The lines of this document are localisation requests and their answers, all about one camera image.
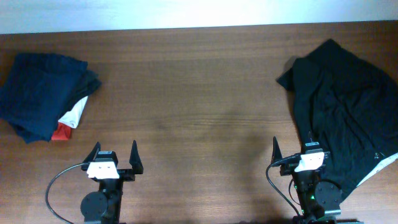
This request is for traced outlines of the folded dark grey garment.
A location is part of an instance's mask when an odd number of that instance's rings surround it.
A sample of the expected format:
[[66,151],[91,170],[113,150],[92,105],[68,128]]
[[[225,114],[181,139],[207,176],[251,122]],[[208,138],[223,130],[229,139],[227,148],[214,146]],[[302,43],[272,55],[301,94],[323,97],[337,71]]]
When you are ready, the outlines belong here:
[[94,93],[101,84],[102,82],[99,80],[98,74],[91,70],[87,70],[80,78],[76,87],[72,90],[72,93],[69,95],[60,117],[62,117],[66,112],[71,111],[78,101]]

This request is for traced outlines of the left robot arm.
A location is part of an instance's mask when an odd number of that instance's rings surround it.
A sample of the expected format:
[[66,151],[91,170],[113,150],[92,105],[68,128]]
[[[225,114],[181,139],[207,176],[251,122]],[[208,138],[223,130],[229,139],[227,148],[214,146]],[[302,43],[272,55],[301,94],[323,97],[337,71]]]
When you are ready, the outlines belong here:
[[102,151],[101,144],[95,144],[81,168],[89,179],[99,183],[98,190],[87,194],[81,201],[80,210],[85,223],[120,223],[123,185],[125,182],[134,182],[136,175],[144,172],[135,141],[132,142],[129,163],[129,169],[119,169],[116,153]]

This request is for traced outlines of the folded red garment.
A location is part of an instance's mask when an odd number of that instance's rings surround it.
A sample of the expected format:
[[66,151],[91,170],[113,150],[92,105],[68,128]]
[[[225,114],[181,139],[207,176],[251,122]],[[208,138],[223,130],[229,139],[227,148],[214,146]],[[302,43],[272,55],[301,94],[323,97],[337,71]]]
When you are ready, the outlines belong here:
[[72,133],[71,127],[63,123],[58,123],[58,128],[52,134],[53,141],[67,141],[70,139]]

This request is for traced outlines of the folded white garment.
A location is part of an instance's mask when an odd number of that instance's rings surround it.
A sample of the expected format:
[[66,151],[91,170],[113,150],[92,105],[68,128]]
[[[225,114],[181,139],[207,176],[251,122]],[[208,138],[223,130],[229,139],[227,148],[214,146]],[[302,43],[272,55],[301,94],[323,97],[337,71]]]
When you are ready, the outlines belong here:
[[59,123],[65,124],[66,126],[76,129],[79,125],[81,115],[85,109],[88,96],[80,99],[70,111],[67,111],[59,120]]

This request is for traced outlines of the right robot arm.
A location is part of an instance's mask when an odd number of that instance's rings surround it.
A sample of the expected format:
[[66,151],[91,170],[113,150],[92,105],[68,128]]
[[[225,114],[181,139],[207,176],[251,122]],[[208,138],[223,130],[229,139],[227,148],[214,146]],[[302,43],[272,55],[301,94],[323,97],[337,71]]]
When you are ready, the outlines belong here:
[[330,153],[319,142],[308,142],[304,151],[283,157],[276,137],[272,139],[272,158],[268,168],[279,167],[281,176],[291,176],[290,186],[297,193],[299,208],[277,187],[276,192],[293,208],[293,223],[336,223],[341,213],[342,190],[330,180],[322,179]]

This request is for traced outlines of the black shorts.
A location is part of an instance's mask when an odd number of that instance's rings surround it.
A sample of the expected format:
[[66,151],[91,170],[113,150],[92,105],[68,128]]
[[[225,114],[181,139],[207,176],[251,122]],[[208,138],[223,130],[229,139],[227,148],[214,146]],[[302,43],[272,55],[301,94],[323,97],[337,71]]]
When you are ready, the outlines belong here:
[[383,160],[397,154],[397,83],[332,39],[296,58],[277,82],[294,93],[302,143],[330,152],[323,179],[347,198]]

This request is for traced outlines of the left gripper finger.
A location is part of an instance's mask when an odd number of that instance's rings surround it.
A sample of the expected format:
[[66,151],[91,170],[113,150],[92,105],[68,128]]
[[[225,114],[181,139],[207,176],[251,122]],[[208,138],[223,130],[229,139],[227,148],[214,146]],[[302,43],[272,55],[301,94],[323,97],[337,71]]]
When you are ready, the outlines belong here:
[[130,163],[132,170],[134,171],[135,174],[143,174],[144,173],[144,167],[142,165],[142,161],[141,161],[141,158],[138,153],[136,140],[133,140],[133,142],[132,142],[129,163]]
[[94,161],[97,153],[101,150],[101,144],[97,142],[91,152],[86,156],[83,160],[83,165],[81,166],[82,170],[87,170],[90,163]]

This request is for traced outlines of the folded navy blue garment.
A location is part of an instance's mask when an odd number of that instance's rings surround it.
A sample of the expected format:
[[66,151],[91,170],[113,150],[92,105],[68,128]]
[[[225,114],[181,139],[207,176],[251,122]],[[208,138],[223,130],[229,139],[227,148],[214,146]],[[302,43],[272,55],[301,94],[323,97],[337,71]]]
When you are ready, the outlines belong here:
[[1,87],[1,118],[25,143],[49,141],[88,63],[59,54],[18,54]]

